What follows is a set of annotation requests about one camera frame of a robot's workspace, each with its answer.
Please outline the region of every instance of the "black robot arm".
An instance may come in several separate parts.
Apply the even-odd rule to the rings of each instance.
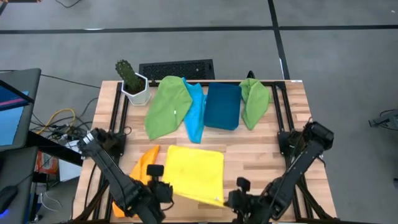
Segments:
[[[117,147],[123,137],[95,128],[78,144],[83,155],[90,156],[104,174],[115,204],[126,216],[137,214],[143,223],[161,223],[165,215],[160,203],[172,202],[173,188],[157,178],[163,175],[163,166],[148,166],[148,174],[154,176],[148,186],[124,174],[106,151]]]
[[[294,131],[286,144],[301,153],[282,177],[273,180],[260,195],[250,195],[250,182],[237,179],[238,190],[231,191],[226,205],[238,214],[235,223],[268,223],[270,218],[278,220],[289,207],[296,183],[311,166],[312,162],[330,149],[334,134],[317,122],[307,123],[302,132]]]

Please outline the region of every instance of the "cyan cloth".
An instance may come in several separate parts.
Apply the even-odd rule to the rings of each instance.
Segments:
[[[191,108],[184,117],[185,128],[187,129],[189,140],[193,143],[200,144],[203,129],[205,128],[203,118],[205,115],[207,96],[203,94],[203,90],[199,83],[191,85],[187,83],[185,78],[182,78],[182,80],[192,98]]]

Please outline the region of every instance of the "wooden tabletop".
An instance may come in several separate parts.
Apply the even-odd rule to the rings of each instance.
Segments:
[[[93,127],[103,128],[105,130],[109,128],[116,86],[117,81],[104,81],[102,83],[94,115]],[[286,81],[286,88],[294,125],[296,129],[301,130],[309,117],[311,117],[304,85],[302,82]],[[155,95],[156,90],[157,88],[151,87],[152,98]],[[207,87],[203,87],[203,91],[206,94]],[[124,96],[123,94],[121,96],[118,116],[116,118],[116,130],[118,129],[118,123],[121,119],[121,107],[123,106]],[[285,127],[288,127],[284,102],[280,91],[278,92],[278,96],[284,124]],[[130,126],[132,128],[132,133],[127,136],[125,153],[119,163],[120,168],[127,174],[132,171],[137,160],[143,155],[143,153],[151,149],[156,144],[160,145],[156,164],[163,165],[167,149],[171,144],[187,146],[195,149],[207,149],[223,152],[225,199],[230,190],[236,189],[235,183],[237,177],[245,177],[251,181],[250,194],[260,194],[270,181],[280,177],[285,172],[286,167],[284,158],[279,152],[279,145],[277,143],[277,132],[279,131],[279,127],[277,124],[275,104],[273,100],[271,100],[265,115],[260,119],[252,131],[247,129],[244,121],[240,118],[239,126],[234,131],[205,127],[201,144],[190,142],[184,124],[181,124],[173,133],[162,136],[153,141],[148,140],[148,136],[144,129],[144,117],[148,108],[149,105],[132,106],[129,104],[126,126]],[[83,163],[73,204],[74,218],[79,216],[84,209],[88,180],[93,166],[94,162],[92,159],[86,159]],[[317,202],[327,213],[335,217],[335,207],[323,164],[320,161],[315,160],[305,173],[305,177],[308,189]],[[88,192],[88,201],[90,201],[96,193],[99,179],[100,171],[97,168]],[[301,214],[305,217],[303,198],[300,191],[298,190],[297,192],[300,209],[302,211]],[[105,193],[101,203],[101,211],[99,213],[100,218],[104,217],[107,197],[108,192]],[[165,212],[167,218],[164,222],[231,222],[233,218],[236,218],[236,215],[232,213],[229,208],[214,207],[179,195],[174,195],[173,198],[175,205],[172,209]],[[289,207],[280,221],[295,221],[292,206]],[[139,222],[139,220],[136,218],[116,218],[112,214],[111,222]]]

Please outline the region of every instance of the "light green towel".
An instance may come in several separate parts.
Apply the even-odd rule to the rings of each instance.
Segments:
[[[177,130],[191,104],[192,98],[181,78],[163,78],[144,120],[149,139]]]
[[[253,130],[268,109],[269,90],[259,80],[253,78],[245,79],[239,86],[242,88],[242,98],[245,104],[242,118],[248,129]]]

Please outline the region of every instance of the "floor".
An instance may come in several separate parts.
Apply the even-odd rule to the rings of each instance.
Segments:
[[[60,0],[66,5],[75,0]],[[398,24],[394,0],[278,0],[279,26]],[[217,79],[282,76],[273,30],[2,34],[2,30],[188,26],[272,26],[267,0],[82,0],[65,9],[55,1],[8,4],[0,16],[0,70],[39,67],[42,73],[90,85],[115,80],[114,63],[212,58]],[[370,128],[368,119],[396,108],[398,29],[282,30],[290,78],[303,80],[314,120],[335,132],[326,172],[342,220],[396,223],[397,133]],[[81,113],[98,89],[42,77],[34,113],[42,121],[61,108]],[[95,103],[83,120],[93,118]],[[40,223],[70,217],[77,180],[49,195],[62,211],[41,209]]]

